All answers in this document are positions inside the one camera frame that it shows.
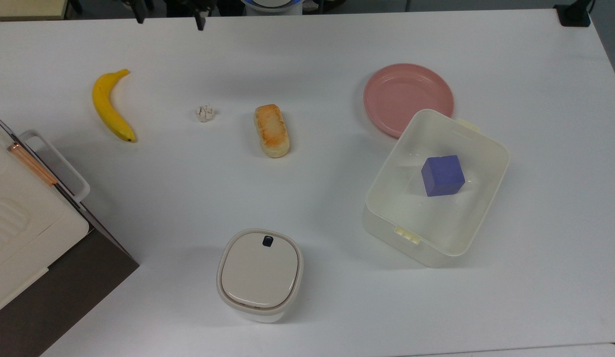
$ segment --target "plastic container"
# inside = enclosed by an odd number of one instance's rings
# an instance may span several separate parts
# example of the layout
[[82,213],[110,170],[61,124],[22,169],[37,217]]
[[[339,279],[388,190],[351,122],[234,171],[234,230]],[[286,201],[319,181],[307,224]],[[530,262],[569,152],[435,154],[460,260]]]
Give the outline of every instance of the plastic container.
[[[457,155],[466,183],[428,197],[427,158]],[[369,188],[364,229],[425,266],[440,267],[468,250],[509,165],[509,152],[463,120],[431,109],[416,113]]]
[[293,240],[248,229],[228,242],[217,271],[217,291],[242,317],[274,322],[296,298],[302,276],[303,255]]
[[301,15],[303,0],[241,0],[246,16]]

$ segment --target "plate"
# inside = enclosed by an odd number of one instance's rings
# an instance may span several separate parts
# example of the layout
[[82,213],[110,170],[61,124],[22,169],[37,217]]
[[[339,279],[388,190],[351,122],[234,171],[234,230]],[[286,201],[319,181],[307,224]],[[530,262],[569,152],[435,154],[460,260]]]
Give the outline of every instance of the plate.
[[369,118],[396,138],[418,111],[433,109],[450,117],[454,107],[448,84],[432,70],[412,63],[384,67],[364,87],[364,109]]

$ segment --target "banana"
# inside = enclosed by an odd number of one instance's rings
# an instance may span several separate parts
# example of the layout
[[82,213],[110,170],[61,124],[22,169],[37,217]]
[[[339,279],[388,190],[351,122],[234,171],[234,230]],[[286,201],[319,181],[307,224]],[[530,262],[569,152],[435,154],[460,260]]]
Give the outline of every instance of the banana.
[[98,112],[105,125],[115,134],[127,142],[135,142],[135,133],[127,124],[122,116],[115,111],[110,102],[110,92],[120,78],[129,74],[128,69],[119,70],[114,73],[105,73],[101,75],[94,83],[92,90],[92,100],[94,107]]

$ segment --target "toasted bread roll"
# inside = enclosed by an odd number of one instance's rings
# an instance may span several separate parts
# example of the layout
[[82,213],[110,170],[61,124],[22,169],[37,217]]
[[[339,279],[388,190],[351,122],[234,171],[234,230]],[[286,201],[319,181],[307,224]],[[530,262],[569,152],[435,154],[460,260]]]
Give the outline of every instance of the toasted bread roll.
[[261,149],[271,158],[280,158],[289,150],[289,137],[280,109],[268,104],[255,110],[255,125],[261,139]]

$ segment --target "blue cube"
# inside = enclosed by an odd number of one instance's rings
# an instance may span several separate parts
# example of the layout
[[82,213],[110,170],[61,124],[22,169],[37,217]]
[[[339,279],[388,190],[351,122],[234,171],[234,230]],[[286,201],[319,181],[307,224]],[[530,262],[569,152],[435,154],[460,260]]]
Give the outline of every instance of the blue cube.
[[422,178],[428,197],[456,194],[466,182],[457,155],[428,158]]

